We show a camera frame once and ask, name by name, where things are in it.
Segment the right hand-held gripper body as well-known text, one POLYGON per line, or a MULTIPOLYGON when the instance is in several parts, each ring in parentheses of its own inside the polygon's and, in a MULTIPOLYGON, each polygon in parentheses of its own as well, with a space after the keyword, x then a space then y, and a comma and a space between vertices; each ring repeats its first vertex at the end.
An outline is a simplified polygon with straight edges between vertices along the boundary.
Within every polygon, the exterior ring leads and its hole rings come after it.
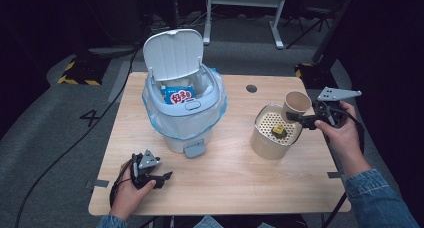
POLYGON ((325 87, 318 95, 317 102, 314 105, 315 114, 301 117, 302 127, 314 130, 316 120, 337 127, 345 116, 345 111, 342 110, 340 102, 361 95, 361 91, 325 87))

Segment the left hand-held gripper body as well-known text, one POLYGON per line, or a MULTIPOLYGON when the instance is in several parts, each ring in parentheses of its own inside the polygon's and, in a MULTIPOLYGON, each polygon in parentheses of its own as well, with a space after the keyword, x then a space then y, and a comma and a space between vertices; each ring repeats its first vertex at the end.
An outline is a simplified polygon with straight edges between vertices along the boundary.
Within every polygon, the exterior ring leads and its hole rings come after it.
POLYGON ((161 176, 151 174, 158 164, 159 158, 155 157, 149 149, 144 153, 133 154, 130 165, 133 185, 141 189, 150 181, 164 181, 161 180, 161 176))

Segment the brown paper cup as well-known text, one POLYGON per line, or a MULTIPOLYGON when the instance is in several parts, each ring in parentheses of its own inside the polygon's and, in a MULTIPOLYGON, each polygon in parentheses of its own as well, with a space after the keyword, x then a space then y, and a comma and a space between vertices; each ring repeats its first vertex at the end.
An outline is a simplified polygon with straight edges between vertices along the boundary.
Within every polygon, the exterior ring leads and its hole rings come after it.
POLYGON ((312 107, 312 101, 307 94, 301 91, 290 91, 285 95, 281 116, 290 123, 287 112, 303 115, 312 107))

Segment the small yellow dark lump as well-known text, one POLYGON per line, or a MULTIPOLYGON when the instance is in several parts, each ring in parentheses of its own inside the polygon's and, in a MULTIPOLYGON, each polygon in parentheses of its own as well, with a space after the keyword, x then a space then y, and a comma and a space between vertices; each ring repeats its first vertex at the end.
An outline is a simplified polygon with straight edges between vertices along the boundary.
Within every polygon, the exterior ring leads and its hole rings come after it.
POLYGON ((271 133, 277 138, 277 139, 284 139, 287 137, 287 131, 285 127, 282 124, 275 124, 273 128, 271 129, 271 133))

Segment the beige container with perforated strainer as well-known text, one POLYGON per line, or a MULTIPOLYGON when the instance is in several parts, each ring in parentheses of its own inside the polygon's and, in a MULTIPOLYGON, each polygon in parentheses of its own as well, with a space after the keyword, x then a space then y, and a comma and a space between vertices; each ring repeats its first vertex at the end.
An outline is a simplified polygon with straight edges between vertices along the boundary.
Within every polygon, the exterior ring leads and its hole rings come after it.
POLYGON ((275 103, 267 104, 255 118, 250 144, 252 149, 264 159, 281 159, 289 148, 296 143, 303 130, 299 123, 288 123, 283 120, 281 116, 282 108, 281 105, 275 103), (285 127, 286 138, 277 139, 271 133, 275 124, 282 124, 285 127))

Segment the blue snack packet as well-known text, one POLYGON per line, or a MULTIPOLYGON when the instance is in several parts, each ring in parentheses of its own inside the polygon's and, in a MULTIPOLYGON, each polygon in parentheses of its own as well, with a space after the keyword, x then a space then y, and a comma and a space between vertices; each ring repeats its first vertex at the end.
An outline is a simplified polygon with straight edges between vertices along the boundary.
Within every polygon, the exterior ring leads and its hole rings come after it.
POLYGON ((192 86, 162 86, 161 94, 166 104, 180 104, 194 96, 192 86))

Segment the white pedal trash bin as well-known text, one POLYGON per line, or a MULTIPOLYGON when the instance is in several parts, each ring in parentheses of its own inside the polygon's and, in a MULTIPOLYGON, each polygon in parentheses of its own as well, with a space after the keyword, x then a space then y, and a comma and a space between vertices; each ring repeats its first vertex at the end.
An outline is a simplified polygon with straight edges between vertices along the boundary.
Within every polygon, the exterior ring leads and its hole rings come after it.
MULTIPOLYGON (((197 73, 203 66, 207 67, 203 63, 202 37, 193 29, 170 30, 148 38, 143 47, 143 55, 148 75, 159 82, 161 87, 194 88, 188 76, 197 73)), ((188 158, 195 158, 205 153, 212 128, 189 140, 176 140, 164 135, 163 137, 170 150, 182 153, 188 158)))

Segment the person's right hand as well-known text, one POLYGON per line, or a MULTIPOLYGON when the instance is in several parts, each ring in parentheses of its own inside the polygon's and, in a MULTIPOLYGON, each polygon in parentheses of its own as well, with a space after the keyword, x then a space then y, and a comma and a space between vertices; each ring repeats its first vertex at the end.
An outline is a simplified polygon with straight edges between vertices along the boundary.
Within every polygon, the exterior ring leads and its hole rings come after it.
POLYGON ((358 128, 351 118, 346 118, 339 128, 317 120, 315 126, 330 139, 333 149, 341 159, 362 157, 358 128))

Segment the person's left hand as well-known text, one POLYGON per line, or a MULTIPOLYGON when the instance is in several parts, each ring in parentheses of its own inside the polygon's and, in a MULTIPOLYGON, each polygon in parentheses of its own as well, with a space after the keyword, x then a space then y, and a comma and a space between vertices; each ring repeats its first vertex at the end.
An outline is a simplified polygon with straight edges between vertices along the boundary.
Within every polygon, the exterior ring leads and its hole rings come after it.
POLYGON ((127 221, 139 208, 144 197, 155 185, 156 181, 152 180, 141 189, 137 189, 131 181, 130 169, 127 168, 123 173, 122 182, 118 186, 115 200, 109 214, 123 221, 127 221))

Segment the black yellow striped base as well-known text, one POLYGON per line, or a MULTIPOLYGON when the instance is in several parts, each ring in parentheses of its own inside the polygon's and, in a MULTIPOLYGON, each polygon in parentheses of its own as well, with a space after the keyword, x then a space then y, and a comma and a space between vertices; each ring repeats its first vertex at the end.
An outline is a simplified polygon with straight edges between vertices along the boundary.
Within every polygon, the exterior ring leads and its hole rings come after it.
POLYGON ((103 77, 109 64, 110 59, 107 58, 84 61, 73 57, 58 79, 58 84, 99 86, 103 83, 103 77))
POLYGON ((336 81, 328 69, 318 64, 299 63, 295 67, 295 75, 300 78, 306 89, 323 89, 336 86, 336 81))

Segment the pale blue trash bag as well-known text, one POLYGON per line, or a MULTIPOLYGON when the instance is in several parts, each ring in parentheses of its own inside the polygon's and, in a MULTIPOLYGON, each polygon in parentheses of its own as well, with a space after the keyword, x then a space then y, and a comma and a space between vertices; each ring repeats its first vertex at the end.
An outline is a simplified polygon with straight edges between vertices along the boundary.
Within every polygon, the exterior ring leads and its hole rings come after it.
POLYGON ((195 97, 179 104, 167 104, 160 92, 161 85, 148 75, 142 100, 153 128, 162 135, 189 140, 208 132, 225 114, 227 95, 221 75, 203 66, 189 75, 195 97))

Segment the person's denim legs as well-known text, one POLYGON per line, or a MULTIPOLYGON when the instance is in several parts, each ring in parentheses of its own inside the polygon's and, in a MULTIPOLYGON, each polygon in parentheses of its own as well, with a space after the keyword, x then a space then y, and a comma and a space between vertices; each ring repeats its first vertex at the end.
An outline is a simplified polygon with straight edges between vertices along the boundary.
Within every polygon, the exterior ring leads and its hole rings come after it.
MULTIPOLYGON (((197 223, 193 228, 224 228, 219 224, 213 217, 207 215, 204 216, 199 223, 197 223)), ((255 228, 275 228, 267 223, 262 222, 260 225, 255 228)))

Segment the black slanted pole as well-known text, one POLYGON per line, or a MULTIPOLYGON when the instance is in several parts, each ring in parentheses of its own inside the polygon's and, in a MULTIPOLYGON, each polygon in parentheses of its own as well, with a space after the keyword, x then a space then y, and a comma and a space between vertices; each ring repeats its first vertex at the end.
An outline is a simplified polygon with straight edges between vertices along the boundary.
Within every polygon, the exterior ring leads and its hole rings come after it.
POLYGON ((337 29, 340 21, 342 20, 346 10, 348 9, 351 1, 352 0, 343 0, 343 2, 339 5, 339 9, 335 13, 335 19, 334 19, 332 25, 330 26, 329 31, 327 32, 327 34, 323 38, 321 44, 319 45, 319 47, 317 48, 316 52, 314 53, 314 55, 312 57, 313 62, 319 63, 321 61, 321 59, 324 57, 326 49, 328 48, 330 41, 331 41, 334 33, 336 32, 336 29, 337 29))

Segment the black tripod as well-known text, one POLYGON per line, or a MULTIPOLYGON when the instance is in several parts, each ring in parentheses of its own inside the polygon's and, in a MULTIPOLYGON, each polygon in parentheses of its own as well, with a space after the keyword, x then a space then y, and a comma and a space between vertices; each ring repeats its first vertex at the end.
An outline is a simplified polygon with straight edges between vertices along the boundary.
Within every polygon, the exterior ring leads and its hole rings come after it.
POLYGON ((292 20, 297 20, 300 28, 300 34, 286 48, 291 48, 315 28, 318 28, 318 31, 321 31, 323 26, 330 28, 328 20, 334 19, 336 13, 335 6, 303 3, 284 23, 288 25, 292 20))

